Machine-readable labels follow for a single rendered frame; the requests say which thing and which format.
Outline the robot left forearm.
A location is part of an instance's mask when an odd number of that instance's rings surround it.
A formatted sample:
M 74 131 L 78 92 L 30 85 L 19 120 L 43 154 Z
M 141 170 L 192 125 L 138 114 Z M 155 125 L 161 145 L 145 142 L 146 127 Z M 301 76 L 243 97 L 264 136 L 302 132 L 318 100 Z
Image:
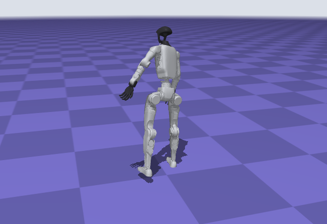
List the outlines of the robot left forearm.
M 142 60 L 141 60 L 141 62 L 142 62 Z M 140 80 L 141 75 L 145 71 L 144 67 L 141 66 L 141 62 L 139 63 L 135 74 L 133 74 L 132 78 L 130 79 L 130 84 L 132 84 L 132 85 L 134 84 L 135 81 L 138 82 Z

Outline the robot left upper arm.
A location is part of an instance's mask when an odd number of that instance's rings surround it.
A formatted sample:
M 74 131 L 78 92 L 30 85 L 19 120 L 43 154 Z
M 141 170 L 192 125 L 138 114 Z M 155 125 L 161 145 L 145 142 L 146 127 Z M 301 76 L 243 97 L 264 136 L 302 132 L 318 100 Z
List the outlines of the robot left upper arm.
M 161 52 L 161 46 L 153 46 L 150 48 L 148 53 L 146 54 L 145 58 L 141 62 L 141 66 L 148 68 L 151 64 L 150 60 L 153 59 L 153 57 L 156 54 L 159 54 Z

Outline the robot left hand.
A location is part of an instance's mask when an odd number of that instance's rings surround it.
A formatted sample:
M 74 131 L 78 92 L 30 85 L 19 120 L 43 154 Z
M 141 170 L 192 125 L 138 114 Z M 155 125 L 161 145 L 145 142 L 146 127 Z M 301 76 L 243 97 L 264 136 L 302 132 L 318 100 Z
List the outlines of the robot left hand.
M 136 84 L 137 84 L 137 81 L 135 81 L 133 85 L 130 84 L 130 82 L 129 82 L 129 86 L 125 89 L 125 91 L 121 95 L 119 95 L 119 96 L 123 95 L 120 98 L 123 98 L 122 100 L 125 100 L 125 101 L 128 100 L 129 98 L 132 98 L 133 91 L 134 91 L 133 88 L 136 86 Z

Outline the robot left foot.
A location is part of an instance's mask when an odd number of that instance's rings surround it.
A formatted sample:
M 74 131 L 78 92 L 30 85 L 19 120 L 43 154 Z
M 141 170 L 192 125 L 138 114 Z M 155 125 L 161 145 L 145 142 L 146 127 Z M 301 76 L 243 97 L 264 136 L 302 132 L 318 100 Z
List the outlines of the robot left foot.
M 148 167 L 147 170 L 144 169 L 144 167 L 138 167 L 138 171 L 141 172 L 141 173 L 143 173 L 145 176 L 148 176 L 148 177 L 151 177 L 152 176 L 152 170 L 149 169 L 149 167 Z

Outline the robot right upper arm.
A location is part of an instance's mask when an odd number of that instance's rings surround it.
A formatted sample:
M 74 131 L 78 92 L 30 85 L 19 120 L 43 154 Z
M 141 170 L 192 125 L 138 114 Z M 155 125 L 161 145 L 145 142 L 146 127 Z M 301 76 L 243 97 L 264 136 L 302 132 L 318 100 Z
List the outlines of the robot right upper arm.
M 180 54 L 179 54 L 179 52 L 177 52 L 177 73 L 176 73 L 176 77 L 175 78 L 178 78 L 181 75 L 179 58 L 180 58 Z

